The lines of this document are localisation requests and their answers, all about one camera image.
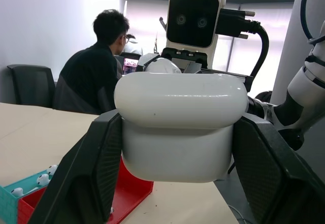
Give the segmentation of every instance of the floor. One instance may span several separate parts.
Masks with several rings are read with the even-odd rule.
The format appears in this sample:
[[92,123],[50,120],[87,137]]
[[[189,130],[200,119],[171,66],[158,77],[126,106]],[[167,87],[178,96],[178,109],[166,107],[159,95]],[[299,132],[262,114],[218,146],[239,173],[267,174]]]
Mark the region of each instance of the floor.
[[[228,205],[235,207],[246,220],[257,224],[245,197],[236,168],[229,175],[227,174],[222,179],[215,181],[214,184]],[[234,210],[232,211],[235,217],[239,219],[240,216]]]

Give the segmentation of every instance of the white plastic container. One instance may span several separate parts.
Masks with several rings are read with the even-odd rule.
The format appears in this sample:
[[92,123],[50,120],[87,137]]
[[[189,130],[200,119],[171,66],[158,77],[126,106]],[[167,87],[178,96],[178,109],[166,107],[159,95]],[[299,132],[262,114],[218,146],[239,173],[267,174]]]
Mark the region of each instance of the white plastic container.
[[123,120],[122,156],[136,177],[210,182],[231,161],[233,124],[247,107],[236,77],[132,73],[115,88]]

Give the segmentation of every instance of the red tray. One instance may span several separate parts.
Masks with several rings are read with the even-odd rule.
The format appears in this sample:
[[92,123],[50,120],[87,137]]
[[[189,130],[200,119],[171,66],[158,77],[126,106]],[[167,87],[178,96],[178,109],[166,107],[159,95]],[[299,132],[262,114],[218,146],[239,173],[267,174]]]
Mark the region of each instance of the red tray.
[[[118,224],[127,217],[151,192],[153,182],[133,176],[125,167],[122,159],[113,199],[113,214],[109,224]],[[27,224],[37,203],[46,188],[31,193],[18,201],[18,224]]]

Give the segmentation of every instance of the black hair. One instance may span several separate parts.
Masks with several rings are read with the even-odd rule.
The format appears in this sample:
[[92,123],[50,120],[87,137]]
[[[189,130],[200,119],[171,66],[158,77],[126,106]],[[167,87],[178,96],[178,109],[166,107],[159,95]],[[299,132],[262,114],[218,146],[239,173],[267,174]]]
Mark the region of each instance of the black hair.
[[93,22],[93,31],[97,36],[97,40],[107,45],[113,44],[128,29],[128,19],[114,9],[104,10]]
[[129,38],[129,39],[135,39],[136,38],[134,35],[130,35],[130,34],[126,35],[126,37]]

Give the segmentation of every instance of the man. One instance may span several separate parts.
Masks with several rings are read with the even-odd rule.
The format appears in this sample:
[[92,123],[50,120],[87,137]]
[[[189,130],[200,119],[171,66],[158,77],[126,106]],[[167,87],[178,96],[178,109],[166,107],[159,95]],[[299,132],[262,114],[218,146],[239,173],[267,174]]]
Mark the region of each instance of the man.
[[128,38],[128,42],[125,45],[123,52],[143,55],[142,47],[136,41],[136,37],[134,37],[133,35],[130,35],[130,34],[126,35],[126,37]]
[[115,109],[117,62],[126,44],[128,20],[116,10],[105,10],[93,22],[97,43],[74,54],[62,69],[53,108],[100,115]]

